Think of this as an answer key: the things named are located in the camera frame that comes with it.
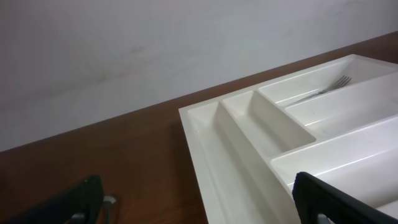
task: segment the metal fork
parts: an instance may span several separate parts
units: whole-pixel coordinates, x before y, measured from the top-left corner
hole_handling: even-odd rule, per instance
[[[314,93],[312,95],[306,96],[306,97],[302,98],[301,100],[294,102],[294,104],[300,103],[300,102],[310,99],[310,98],[313,98],[314,96],[322,95],[322,94],[327,93],[332,90],[337,90],[338,88],[343,88],[344,86],[346,86],[349,83],[349,81],[351,81],[351,78],[343,75],[337,81],[335,81],[333,84],[331,84],[328,88],[326,88],[322,91],[319,91],[318,93]]]

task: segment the cutlery tray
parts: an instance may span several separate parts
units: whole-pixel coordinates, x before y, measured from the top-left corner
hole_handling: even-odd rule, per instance
[[[181,108],[209,223],[300,223],[301,171],[396,215],[396,86],[398,65],[349,55]]]

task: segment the wooden countertop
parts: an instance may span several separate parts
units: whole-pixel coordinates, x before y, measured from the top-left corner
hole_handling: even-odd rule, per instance
[[[398,32],[1,152],[0,221],[99,174],[112,223],[207,223],[178,109],[349,54],[398,63]]]

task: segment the white wall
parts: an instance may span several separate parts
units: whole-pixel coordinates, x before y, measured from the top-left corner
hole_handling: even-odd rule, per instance
[[[3,0],[0,150],[398,30],[396,0]]]

